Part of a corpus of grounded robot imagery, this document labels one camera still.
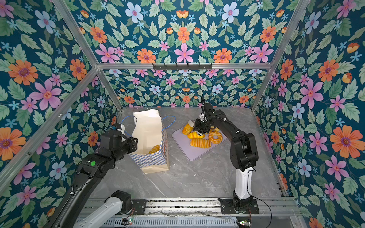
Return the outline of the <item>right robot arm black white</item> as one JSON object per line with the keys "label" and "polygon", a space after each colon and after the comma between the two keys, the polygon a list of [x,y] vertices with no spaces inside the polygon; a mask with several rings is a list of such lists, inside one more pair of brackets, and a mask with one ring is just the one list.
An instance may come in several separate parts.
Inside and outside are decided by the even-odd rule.
{"label": "right robot arm black white", "polygon": [[230,141],[230,159],[236,169],[236,186],[232,206],[241,213],[253,205],[252,175],[259,159],[255,136],[240,130],[221,110],[202,101],[202,113],[196,119],[194,130],[206,134],[210,128],[218,128]]}

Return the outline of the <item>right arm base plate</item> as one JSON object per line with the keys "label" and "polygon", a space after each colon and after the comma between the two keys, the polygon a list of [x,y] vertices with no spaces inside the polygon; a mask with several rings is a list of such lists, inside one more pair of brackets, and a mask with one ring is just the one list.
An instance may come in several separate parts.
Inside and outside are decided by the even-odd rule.
{"label": "right arm base plate", "polygon": [[222,214],[259,214],[257,201],[253,198],[239,199],[218,199],[221,204]]}

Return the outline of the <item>lilac plastic tray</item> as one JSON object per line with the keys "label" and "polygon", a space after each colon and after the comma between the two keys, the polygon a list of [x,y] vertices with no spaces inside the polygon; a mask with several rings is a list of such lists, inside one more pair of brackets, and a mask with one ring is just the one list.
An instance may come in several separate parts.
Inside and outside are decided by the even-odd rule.
{"label": "lilac plastic tray", "polygon": [[190,161],[194,161],[194,160],[200,158],[201,156],[203,156],[204,154],[206,154],[207,152],[209,152],[210,150],[212,150],[213,148],[215,148],[219,145],[219,144],[214,144],[214,143],[210,142],[208,135],[205,135],[205,137],[202,139],[199,139],[199,141],[203,140],[203,139],[206,141],[209,141],[210,147],[202,148],[202,147],[193,146],[191,144],[191,142],[194,140],[196,141],[197,139],[188,138],[188,135],[184,135],[182,131],[183,131],[183,128],[180,128],[179,130],[175,131],[172,134],[172,136],[173,136],[173,139],[175,140],[175,142],[177,143],[178,147],[182,150],[183,154]]}

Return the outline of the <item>blue checkered paper bag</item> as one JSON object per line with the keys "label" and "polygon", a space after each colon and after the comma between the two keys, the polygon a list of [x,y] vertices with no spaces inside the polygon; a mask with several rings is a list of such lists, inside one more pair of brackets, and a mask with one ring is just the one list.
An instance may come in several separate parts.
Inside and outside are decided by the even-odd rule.
{"label": "blue checkered paper bag", "polygon": [[[134,112],[121,119],[123,124],[127,118],[133,118],[134,130],[125,134],[138,139],[138,150],[130,154],[132,160],[144,174],[160,173],[170,169],[168,137],[163,118],[157,109]],[[149,154],[156,145],[160,145],[160,151]]]}

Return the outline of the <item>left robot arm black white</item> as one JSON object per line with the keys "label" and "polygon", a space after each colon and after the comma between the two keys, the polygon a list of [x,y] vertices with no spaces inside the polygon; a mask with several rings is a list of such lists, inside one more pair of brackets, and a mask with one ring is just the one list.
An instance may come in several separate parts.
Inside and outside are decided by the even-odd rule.
{"label": "left robot arm black white", "polygon": [[95,153],[86,156],[73,176],[72,187],[55,209],[46,228],[71,228],[77,221],[91,193],[101,183],[109,170],[125,155],[136,152],[138,139],[127,137],[119,130],[109,130],[100,136]]}

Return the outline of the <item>croissant shaped fake bread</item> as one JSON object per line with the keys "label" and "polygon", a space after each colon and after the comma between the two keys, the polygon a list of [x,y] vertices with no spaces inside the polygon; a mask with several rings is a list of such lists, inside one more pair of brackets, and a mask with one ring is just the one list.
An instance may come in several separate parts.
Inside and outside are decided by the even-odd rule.
{"label": "croissant shaped fake bread", "polygon": [[156,152],[160,151],[160,145],[154,146],[150,151],[149,154],[154,154]]}

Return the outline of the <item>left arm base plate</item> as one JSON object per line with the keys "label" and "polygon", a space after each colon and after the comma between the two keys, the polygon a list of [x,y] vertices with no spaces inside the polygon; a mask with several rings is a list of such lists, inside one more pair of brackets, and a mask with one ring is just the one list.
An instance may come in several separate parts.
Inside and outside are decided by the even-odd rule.
{"label": "left arm base plate", "polygon": [[147,205],[146,199],[133,199],[132,202],[132,212],[130,215],[144,215]]}

